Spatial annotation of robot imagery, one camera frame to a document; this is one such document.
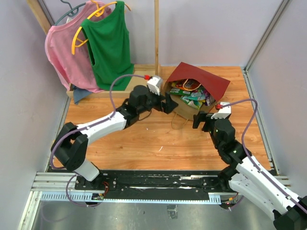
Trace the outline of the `orange Fox's fruits candy bag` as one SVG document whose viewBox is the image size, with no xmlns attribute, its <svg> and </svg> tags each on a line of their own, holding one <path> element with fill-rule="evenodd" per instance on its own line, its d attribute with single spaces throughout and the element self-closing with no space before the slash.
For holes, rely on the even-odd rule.
<svg viewBox="0 0 307 230">
<path fill-rule="evenodd" d="M 197 80 L 194 79 L 183 79 L 171 82 L 171 86 L 190 92 L 198 89 L 202 85 Z"/>
</svg>

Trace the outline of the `teal Fox's candy bag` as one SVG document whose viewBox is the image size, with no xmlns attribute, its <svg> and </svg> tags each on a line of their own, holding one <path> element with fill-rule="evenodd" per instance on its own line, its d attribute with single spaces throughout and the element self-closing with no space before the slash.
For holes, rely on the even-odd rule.
<svg viewBox="0 0 307 230">
<path fill-rule="evenodd" d="M 181 96 L 180 99 L 188 106 L 200 110 L 204 106 L 210 106 L 212 104 L 212 97 L 209 94 L 195 93 L 190 96 Z"/>
</svg>

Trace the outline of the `green Fox's spring tea bag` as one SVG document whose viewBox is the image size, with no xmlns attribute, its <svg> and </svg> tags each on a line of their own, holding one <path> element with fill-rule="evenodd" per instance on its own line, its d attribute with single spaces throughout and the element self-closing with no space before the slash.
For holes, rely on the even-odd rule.
<svg viewBox="0 0 307 230">
<path fill-rule="evenodd" d="M 183 91 L 181 89 L 173 87 L 170 91 L 170 94 L 172 95 L 183 95 Z"/>
</svg>

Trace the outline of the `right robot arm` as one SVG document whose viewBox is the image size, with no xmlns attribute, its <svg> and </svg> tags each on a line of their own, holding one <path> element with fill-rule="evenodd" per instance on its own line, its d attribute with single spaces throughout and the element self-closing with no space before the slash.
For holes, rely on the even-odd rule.
<svg viewBox="0 0 307 230">
<path fill-rule="evenodd" d="M 193 118 L 193 128 L 204 122 L 215 149 L 228 167 L 218 173 L 217 185 L 224 192 L 233 190 L 251 201 L 273 221 L 277 230 L 307 228 L 307 198 L 300 197 L 278 181 L 235 138 L 235 128 L 228 118 L 200 111 Z"/>
</svg>

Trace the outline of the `red paper bag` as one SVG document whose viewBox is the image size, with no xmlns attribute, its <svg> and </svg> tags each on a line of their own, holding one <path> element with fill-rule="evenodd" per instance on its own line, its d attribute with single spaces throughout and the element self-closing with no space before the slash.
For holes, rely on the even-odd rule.
<svg viewBox="0 0 307 230">
<path fill-rule="evenodd" d="M 178 103 L 175 113 L 192 120 L 199 111 L 209 112 L 224 96 L 230 81 L 181 62 L 166 80 L 164 93 Z"/>
</svg>

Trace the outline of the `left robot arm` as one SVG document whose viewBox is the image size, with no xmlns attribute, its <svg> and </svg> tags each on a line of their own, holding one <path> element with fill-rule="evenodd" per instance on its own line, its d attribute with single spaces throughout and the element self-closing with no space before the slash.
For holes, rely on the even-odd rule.
<svg viewBox="0 0 307 230">
<path fill-rule="evenodd" d="M 129 98 L 109 115 L 81 125 L 66 123 L 51 147 L 51 153 L 65 169 L 82 176 L 86 184 L 96 190 L 102 186 L 103 178 L 99 175 L 99 169 L 86 159 L 88 146 L 111 133 L 132 126 L 144 112 L 154 109 L 169 114 L 177 107 L 178 103 L 172 100 L 170 94 L 158 95 L 138 85 Z"/>
</svg>

